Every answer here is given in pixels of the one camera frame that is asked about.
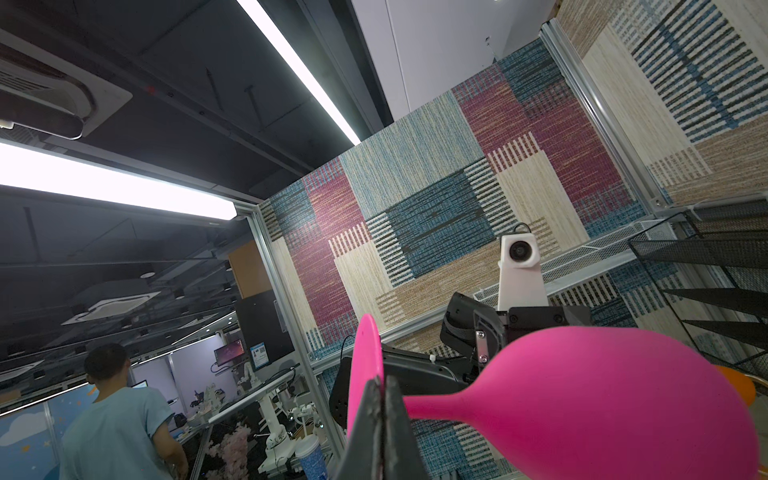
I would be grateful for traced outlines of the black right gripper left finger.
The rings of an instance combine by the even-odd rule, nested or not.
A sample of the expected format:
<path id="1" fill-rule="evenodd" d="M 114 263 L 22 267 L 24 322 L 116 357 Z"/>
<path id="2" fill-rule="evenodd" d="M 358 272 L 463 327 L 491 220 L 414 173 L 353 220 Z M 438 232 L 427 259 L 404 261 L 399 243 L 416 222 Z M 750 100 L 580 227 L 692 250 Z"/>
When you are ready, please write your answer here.
<path id="1" fill-rule="evenodd" d="M 379 378 L 363 388 L 353 431 L 337 472 L 341 480 L 383 479 L 384 395 Z"/>

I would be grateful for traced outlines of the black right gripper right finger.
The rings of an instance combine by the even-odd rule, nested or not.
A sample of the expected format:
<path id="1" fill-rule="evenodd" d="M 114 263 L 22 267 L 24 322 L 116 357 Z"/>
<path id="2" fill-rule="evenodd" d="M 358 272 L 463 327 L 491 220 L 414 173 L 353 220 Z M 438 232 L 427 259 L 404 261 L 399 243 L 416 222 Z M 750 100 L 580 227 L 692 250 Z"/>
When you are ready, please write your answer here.
<path id="1" fill-rule="evenodd" d="M 383 400 L 383 478 L 427 480 L 429 476 L 411 428 L 404 398 L 393 376 L 386 377 Z"/>

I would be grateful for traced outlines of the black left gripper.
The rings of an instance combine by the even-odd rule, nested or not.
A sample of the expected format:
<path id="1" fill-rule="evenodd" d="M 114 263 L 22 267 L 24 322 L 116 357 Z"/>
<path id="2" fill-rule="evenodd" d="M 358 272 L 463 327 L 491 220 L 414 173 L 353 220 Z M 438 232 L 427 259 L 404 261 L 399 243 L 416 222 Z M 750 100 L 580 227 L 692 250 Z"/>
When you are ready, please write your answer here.
<path id="1" fill-rule="evenodd" d="M 477 377 L 513 341 L 530 333 L 562 326 L 590 326 L 586 306 L 526 306 L 497 311 L 455 293 L 445 311 L 441 341 L 469 362 L 466 378 Z"/>

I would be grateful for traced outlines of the pink plastic wine glass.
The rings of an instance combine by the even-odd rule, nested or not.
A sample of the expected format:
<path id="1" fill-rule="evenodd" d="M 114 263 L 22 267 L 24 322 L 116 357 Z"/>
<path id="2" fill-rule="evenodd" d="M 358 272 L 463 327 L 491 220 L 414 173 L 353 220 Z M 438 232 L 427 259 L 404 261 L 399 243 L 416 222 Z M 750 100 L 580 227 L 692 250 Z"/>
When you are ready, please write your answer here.
<path id="1" fill-rule="evenodd" d="M 415 419 L 462 422 L 532 479 L 755 479 L 758 434 L 726 378 L 682 343 L 646 330 L 564 326 L 512 342 L 468 388 L 404 396 Z M 541 417 L 504 417 L 504 392 L 534 397 Z M 372 316 L 355 338 L 349 439 L 365 384 L 379 378 L 382 345 Z"/>

